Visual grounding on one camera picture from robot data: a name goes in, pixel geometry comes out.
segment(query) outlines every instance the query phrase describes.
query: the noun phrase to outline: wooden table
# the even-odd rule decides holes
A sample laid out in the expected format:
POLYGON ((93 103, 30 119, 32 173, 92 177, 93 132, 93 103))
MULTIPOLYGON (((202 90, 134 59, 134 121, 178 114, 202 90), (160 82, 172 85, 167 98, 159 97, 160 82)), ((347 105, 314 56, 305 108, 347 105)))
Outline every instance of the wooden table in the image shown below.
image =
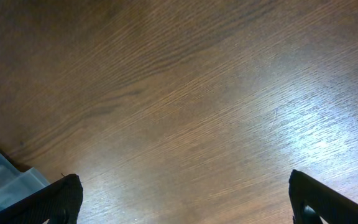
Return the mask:
POLYGON ((358 203, 358 1, 0 1, 0 148, 79 223, 291 223, 358 203))

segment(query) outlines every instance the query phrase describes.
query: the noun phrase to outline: black object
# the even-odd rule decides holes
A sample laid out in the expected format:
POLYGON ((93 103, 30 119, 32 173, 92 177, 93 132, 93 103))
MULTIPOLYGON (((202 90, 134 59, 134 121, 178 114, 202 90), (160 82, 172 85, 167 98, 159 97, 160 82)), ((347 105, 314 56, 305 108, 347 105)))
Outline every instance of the black object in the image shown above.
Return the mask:
POLYGON ((293 170, 290 200, 294 224, 358 223, 358 204, 340 195, 310 176, 293 170))
POLYGON ((80 178, 70 174, 0 211, 0 224, 76 223, 82 198, 80 178))

